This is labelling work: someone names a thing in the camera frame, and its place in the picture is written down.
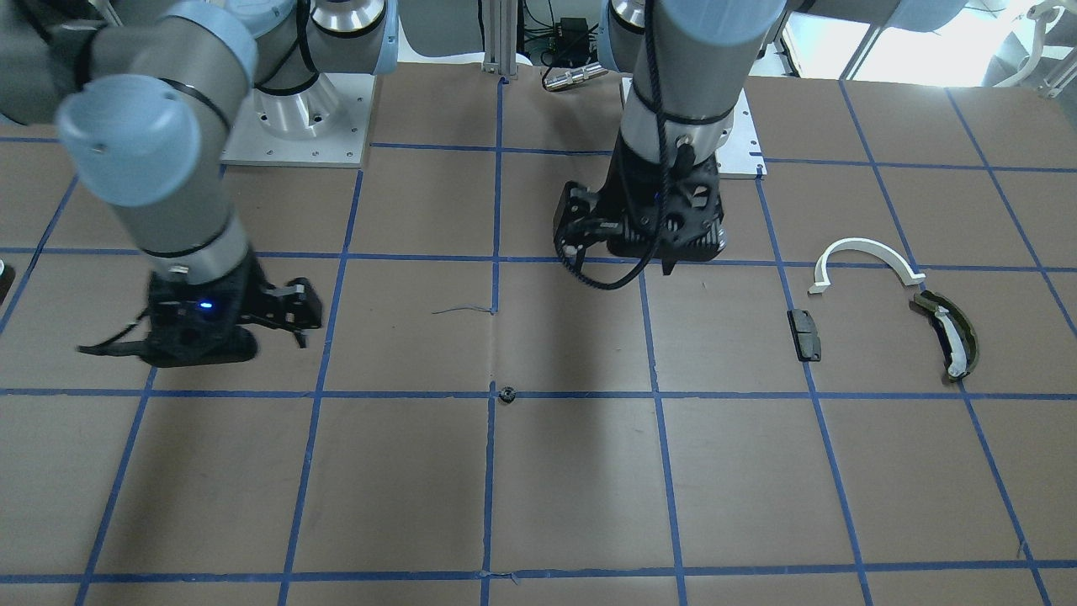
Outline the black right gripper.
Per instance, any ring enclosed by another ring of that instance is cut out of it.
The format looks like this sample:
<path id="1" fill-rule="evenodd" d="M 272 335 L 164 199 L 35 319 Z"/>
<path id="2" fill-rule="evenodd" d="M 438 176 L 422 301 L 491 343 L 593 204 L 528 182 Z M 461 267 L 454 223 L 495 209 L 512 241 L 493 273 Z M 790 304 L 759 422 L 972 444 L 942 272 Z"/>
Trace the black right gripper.
<path id="1" fill-rule="evenodd" d="M 289 332 L 308 348 L 308 332 L 323 326 L 324 306 L 305 277 L 284 286 L 270 283 L 250 252 L 229 273 L 205 284 L 151 276 L 146 318 L 149 332 L 135 343 L 135 356 L 158 368 L 196 367 L 257 357 L 257 339 L 247 325 Z"/>

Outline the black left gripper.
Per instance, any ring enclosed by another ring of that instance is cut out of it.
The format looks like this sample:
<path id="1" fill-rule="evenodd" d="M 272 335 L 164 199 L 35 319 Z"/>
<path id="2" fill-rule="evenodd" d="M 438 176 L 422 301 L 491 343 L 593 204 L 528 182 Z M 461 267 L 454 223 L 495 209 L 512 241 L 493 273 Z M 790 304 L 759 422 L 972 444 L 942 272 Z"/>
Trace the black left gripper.
<path id="1" fill-rule="evenodd" d="M 656 244 L 662 276 L 679 260 L 716 258 L 727 245 L 721 171 L 715 155 L 696 165 L 693 146 L 674 153 L 671 184 L 661 198 L 661 168 L 616 140 L 602 188 L 569 181 L 553 221 L 553 242 L 565 266 L 581 266 L 586 249 L 604 242 L 623 258 L 642 258 Z"/>

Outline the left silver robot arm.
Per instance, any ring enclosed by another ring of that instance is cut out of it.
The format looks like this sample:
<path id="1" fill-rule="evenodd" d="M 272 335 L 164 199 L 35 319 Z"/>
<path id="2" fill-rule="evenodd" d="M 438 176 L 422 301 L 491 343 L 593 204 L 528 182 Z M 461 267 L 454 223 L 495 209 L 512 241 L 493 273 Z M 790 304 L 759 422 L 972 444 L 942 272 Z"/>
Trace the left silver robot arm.
<path id="1" fill-rule="evenodd" d="M 600 189 L 569 181 L 554 252 L 581 283 L 627 286 L 651 260 L 713 260 L 726 246 L 717 152 L 751 66 L 789 13 L 928 32 L 962 1 L 609 1 L 604 53 L 635 51 L 631 91 Z"/>

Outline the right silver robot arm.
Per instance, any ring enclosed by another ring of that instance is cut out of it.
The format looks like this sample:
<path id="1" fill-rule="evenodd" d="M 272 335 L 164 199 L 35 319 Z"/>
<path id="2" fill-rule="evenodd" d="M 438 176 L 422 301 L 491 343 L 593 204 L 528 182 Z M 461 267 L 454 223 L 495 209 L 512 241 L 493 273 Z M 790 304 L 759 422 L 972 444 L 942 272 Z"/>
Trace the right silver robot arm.
<path id="1" fill-rule="evenodd" d="M 220 182 L 250 93 L 312 100 L 303 126 L 258 108 L 272 133 L 334 119 L 328 74 L 398 61 L 395 1 L 4 1 L 3 123 L 53 125 L 85 188 L 151 264 L 139 321 L 78 352 L 151 367 L 257 357 L 250 325 L 306 348 L 324 322 L 310 280 L 267 280 Z"/>

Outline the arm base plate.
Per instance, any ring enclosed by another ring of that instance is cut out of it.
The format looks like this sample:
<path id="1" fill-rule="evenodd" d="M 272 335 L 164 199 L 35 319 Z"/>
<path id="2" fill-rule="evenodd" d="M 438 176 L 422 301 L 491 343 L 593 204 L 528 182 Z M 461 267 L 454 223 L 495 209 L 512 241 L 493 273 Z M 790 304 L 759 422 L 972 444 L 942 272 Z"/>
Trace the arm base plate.
<path id="1" fill-rule="evenodd" d="M 289 96 L 250 91 L 220 160 L 230 166 L 361 168 L 369 135 L 372 74 L 321 74 Z"/>
<path id="2" fill-rule="evenodd" d="M 749 105 L 747 91 L 740 91 L 735 110 L 726 119 L 711 126 L 680 125 L 669 119 L 668 135 L 688 138 L 714 146 L 719 175 L 727 179 L 756 179 L 768 173 L 761 143 Z M 644 108 L 634 91 L 634 80 L 623 77 L 623 143 L 647 163 L 658 163 L 656 118 Z"/>

